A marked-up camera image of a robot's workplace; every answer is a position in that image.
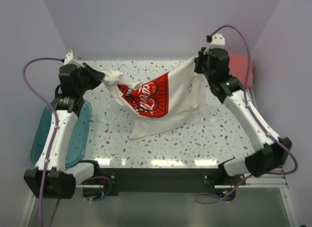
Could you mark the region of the white t-shirt red print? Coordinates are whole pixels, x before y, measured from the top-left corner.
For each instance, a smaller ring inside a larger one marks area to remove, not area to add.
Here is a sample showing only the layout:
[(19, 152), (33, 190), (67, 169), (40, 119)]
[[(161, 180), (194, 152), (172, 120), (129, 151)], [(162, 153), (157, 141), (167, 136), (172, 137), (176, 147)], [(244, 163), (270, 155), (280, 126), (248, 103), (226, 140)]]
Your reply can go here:
[(146, 83), (129, 82), (121, 71), (104, 71), (102, 82), (113, 99), (134, 114), (131, 139), (180, 127), (205, 107), (204, 75), (195, 72), (197, 57)]

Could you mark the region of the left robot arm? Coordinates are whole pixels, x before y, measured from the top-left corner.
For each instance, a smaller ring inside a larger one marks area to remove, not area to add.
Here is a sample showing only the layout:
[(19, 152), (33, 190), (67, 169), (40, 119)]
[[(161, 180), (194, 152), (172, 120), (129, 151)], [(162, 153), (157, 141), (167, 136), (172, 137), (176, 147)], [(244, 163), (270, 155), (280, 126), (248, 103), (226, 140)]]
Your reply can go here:
[(79, 162), (76, 172), (66, 170), (66, 155), (73, 129), (84, 104), (84, 94), (98, 87), (105, 77), (87, 63), (64, 64), (59, 69), (60, 84), (52, 102), (49, 133), (34, 169), (26, 170), (24, 180), (39, 199), (70, 199), (76, 186), (94, 175), (97, 162)]

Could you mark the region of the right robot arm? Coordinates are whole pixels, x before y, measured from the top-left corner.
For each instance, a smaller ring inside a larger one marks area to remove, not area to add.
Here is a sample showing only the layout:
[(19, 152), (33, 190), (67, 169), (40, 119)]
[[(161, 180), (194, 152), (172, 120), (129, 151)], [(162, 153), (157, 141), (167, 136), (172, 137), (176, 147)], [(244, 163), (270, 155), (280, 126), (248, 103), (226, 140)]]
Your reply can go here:
[(249, 173), (254, 177), (271, 173), (287, 160), (292, 142), (280, 137), (263, 119), (243, 91), (238, 78), (230, 74), (230, 57), (223, 48), (206, 51), (201, 48), (195, 59), (195, 72), (203, 74), (212, 94), (238, 120), (249, 137), (254, 153), (244, 158), (233, 158), (218, 165), (225, 177)]

